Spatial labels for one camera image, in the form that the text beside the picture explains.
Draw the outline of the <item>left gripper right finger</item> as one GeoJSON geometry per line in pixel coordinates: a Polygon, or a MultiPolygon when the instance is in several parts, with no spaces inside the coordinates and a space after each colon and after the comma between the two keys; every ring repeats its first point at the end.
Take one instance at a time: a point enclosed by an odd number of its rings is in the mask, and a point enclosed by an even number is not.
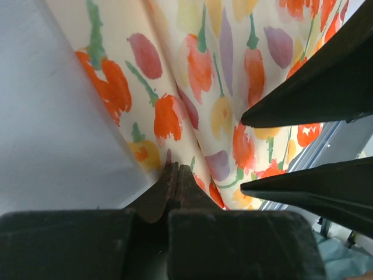
{"type": "Polygon", "coordinates": [[[308,222],[287,211],[225,211],[180,166],[168,215],[170,279],[325,279],[308,222]]]}

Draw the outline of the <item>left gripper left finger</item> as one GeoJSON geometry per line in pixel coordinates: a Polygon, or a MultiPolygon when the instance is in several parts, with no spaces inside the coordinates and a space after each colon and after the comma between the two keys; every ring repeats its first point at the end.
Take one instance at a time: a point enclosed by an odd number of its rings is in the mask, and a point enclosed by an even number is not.
{"type": "Polygon", "coordinates": [[[24,211],[1,216],[2,279],[167,279],[166,219],[178,176],[124,209],[24,211]]]}

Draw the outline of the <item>orange floral cream skirt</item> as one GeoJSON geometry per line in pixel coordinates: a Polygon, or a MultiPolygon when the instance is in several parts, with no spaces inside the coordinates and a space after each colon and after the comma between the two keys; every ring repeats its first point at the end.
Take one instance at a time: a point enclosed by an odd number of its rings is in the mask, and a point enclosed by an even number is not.
{"type": "Polygon", "coordinates": [[[224,209],[280,175],[321,123],[251,128],[241,116],[343,24],[347,1],[48,1],[144,174],[191,168],[224,209]]]}

